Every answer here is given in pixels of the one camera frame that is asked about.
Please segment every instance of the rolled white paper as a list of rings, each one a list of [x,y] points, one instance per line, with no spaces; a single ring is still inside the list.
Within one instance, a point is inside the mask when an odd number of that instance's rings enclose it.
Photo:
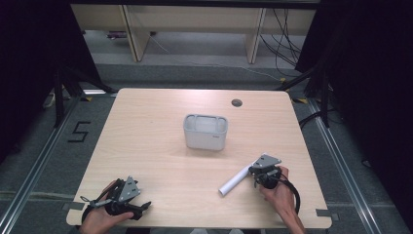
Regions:
[[[241,180],[248,176],[248,169],[251,165],[246,166],[240,170],[234,177],[232,177],[228,182],[226,182],[222,187],[218,189],[222,196],[225,196],[229,191],[231,191]]]

